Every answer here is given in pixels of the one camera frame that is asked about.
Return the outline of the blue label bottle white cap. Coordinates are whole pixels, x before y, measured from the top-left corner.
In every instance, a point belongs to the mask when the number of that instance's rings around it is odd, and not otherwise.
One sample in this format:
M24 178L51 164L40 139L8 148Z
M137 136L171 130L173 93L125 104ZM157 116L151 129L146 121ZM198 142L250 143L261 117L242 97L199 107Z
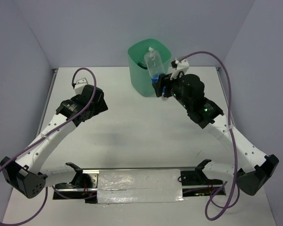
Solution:
M149 47L148 52L144 55L144 62L149 71L151 84L153 87L154 83L158 81L159 75L166 74L167 69L165 69L163 66L160 53L152 47Z

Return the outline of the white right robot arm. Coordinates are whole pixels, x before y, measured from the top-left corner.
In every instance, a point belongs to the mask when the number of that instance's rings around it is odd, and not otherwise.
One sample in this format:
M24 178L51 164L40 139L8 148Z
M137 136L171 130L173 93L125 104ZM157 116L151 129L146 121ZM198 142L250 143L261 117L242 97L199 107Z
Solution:
M225 149L233 151L233 165L203 160L196 168L196 180L206 184L215 178L232 179L241 191L254 196L271 178L279 159L257 149L228 122L223 110L205 97L205 85L199 76L180 72L178 78L172 79L169 74L160 74L151 81L156 97L174 97L195 124L211 134Z

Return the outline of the green label clear bottle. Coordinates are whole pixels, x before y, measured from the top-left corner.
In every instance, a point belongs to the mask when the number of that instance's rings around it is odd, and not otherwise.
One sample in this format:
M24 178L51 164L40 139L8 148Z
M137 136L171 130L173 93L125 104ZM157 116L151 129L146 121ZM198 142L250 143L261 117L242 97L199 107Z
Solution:
M144 61L138 62L137 65L138 65L140 68L142 68L143 70L147 70L147 69L148 69L148 68L147 68L147 65L145 64Z

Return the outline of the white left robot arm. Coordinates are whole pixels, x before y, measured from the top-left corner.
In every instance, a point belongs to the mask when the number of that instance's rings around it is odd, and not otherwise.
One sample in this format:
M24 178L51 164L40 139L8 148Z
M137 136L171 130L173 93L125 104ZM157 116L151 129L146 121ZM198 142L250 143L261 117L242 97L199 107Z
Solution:
M37 196L43 188L60 183L79 187L83 182L83 170L74 163L47 169L42 166L68 134L82 122L106 110L103 90L93 85L85 85L81 93L61 102L48 126L36 137L41 140L38 145L13 161L9 157L1 160L6 182L28 199Z

